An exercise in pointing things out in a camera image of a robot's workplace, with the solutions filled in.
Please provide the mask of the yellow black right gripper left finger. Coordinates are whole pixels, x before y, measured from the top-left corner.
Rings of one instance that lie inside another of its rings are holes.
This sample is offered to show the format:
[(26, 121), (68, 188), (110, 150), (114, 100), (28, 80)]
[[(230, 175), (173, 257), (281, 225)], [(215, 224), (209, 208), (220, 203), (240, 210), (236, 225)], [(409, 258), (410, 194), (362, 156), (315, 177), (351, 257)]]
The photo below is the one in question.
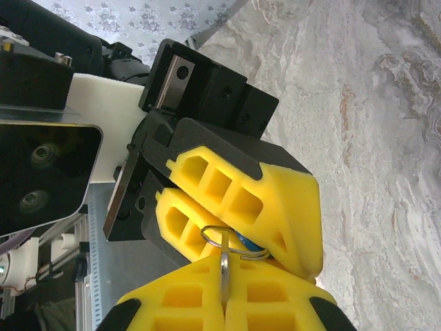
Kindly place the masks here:
[(219, 257), (207, 257), (123, 295), (98, 330), (224, 330)]

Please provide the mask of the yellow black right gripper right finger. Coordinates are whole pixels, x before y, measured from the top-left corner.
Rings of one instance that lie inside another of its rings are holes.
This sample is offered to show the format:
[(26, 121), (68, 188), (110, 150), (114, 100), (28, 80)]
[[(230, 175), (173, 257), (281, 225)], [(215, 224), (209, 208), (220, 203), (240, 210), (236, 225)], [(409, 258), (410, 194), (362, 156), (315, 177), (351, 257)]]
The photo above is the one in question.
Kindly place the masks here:
[(327, 291), (262, 261), (230, 260), (227, 330), (355, 330)]

